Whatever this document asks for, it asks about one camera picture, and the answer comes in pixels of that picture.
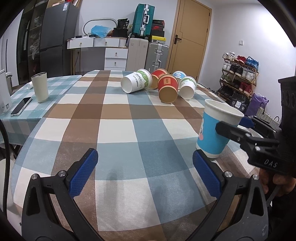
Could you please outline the person right hand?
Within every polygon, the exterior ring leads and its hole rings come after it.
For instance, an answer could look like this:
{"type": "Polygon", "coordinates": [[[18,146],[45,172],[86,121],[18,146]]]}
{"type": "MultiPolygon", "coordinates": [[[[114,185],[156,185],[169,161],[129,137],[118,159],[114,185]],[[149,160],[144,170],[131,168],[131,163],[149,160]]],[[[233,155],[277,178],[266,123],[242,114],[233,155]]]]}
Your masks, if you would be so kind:
{"type": "MultiPolygon", "coordinates": [[[[263,192],[265,194],[267,194],[268,192],[269,176],[270,174],[266,170],[264,169],[259,170],[259,180],[260,180],[260,183],[262,184],[263,192]]],[[[277,196],[283,196],[285,194],[292,192],[292,190],[294,190],[295,178],[287,175],[275,174],[273,176],[273,184],[280,187],[277,193],[277,196]]]]}

